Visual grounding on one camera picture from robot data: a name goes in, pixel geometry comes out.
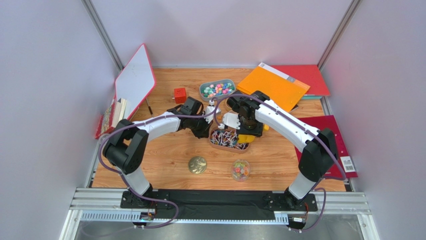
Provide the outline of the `yellow plastic scoop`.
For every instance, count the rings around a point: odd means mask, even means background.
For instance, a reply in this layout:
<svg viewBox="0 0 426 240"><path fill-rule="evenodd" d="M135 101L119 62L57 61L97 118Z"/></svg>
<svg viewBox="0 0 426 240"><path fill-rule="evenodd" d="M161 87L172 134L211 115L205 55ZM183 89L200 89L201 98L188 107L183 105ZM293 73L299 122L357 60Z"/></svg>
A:
<svg viewBox="0 0 426 240"><path fill-rule="evenodd" d="M246 135L246 134L239 134L237 137L237 143L238 144L249 144L252 143L255 140L254 135Z"/></svg>

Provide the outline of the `grey tray of round candies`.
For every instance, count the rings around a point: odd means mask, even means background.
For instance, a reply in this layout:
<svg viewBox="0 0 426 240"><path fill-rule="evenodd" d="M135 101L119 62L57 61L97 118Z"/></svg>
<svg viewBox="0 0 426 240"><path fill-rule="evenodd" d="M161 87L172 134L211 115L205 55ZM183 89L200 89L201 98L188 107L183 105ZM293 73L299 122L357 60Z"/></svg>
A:
<svg viewBox="0 0 426 240"><path fill-rule="evenodd" d="M201 99L209 102L212 98L222 99L236 91L236 85L231 79L221 79L202 83L199 87Z"/></svg>

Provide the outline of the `gold round lid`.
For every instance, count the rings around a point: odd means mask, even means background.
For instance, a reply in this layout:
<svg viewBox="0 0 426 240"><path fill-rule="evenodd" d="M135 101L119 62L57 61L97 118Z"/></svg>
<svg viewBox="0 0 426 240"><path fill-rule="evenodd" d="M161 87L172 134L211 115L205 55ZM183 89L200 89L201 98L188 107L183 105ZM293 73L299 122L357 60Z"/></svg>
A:
<svg viewBox="0 0 426 240"><path fill-rule="evenodd" d="M194 156L188 162L188 169L193 174L202 174L207 169L207 161L202 156Z"/></svg>

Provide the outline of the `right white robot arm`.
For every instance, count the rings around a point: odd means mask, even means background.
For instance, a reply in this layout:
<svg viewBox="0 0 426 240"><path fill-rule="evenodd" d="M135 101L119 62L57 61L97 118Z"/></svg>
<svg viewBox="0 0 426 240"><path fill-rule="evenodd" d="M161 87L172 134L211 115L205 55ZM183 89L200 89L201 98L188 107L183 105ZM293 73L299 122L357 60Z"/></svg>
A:
<svg viewBox="0 0 426 240"><path fill-rule="evenodd" d="M289 204L297 205L304 200L326 172L338 164L337 143L331 129L320 130L302 122L261 91L251 95L235 92L226 103L237 116L225 115L223 123L236 130L239 140L261 137L264 127L269 126L301 152L299 173L284 192Z"/></svg>

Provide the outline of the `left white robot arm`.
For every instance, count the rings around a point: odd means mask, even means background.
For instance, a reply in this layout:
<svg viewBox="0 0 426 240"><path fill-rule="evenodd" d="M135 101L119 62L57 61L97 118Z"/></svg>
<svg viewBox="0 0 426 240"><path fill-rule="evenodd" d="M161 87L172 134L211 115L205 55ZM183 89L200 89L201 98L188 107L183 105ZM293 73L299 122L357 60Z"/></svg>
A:
<svg viewBox="0 0 426 240"><path fill-rule="evenodd" d="M186 129L198 139L207 138L214 116L220 111L213 101L204 107L199 100L188 97L183 104L157 117L138 122L120 120L114 131L102 141L100 156L108 160L113 166L111 171L118 173L135 195L143 196L152 188L141 170L147 144Z"/></svg>

